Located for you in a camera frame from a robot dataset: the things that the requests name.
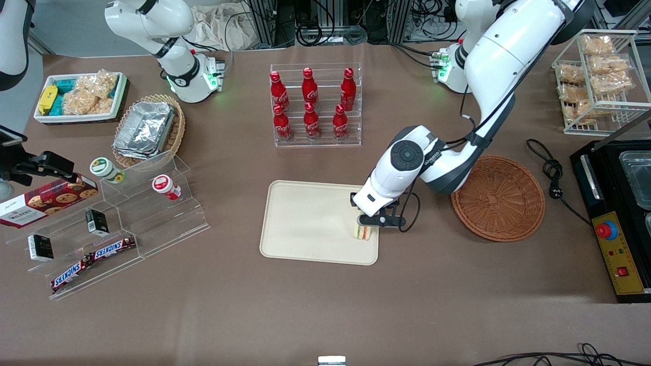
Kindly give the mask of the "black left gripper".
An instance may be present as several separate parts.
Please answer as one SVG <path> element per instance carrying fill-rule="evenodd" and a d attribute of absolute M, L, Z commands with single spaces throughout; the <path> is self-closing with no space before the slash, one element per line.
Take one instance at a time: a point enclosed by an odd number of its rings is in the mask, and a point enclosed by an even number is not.
<path fill-rule="evenodd" d="M 399 197 L 384 196 L 375 191 L 360 191 L 351 195 L 351 204 L 366 216 L 375 216 L 398 202 Z"/>

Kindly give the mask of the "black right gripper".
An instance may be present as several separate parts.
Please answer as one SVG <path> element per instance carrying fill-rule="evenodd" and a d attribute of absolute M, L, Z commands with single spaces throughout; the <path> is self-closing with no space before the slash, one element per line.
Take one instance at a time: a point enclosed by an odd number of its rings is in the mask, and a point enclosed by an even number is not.
<path fill-rule="evenodd" d="M 1 178 L 29 186 L 33 175 L 47 176 L 47 169 L 39 165 L 43 161 L 45 167 L 50 168 L 51 176 L 66 181 L 77 181 L 78 174 L 74 172 L 74 162 L 51 151 L 45 151 L 40 156 L 31 155 L 23 147 L 1 148 Z"/>

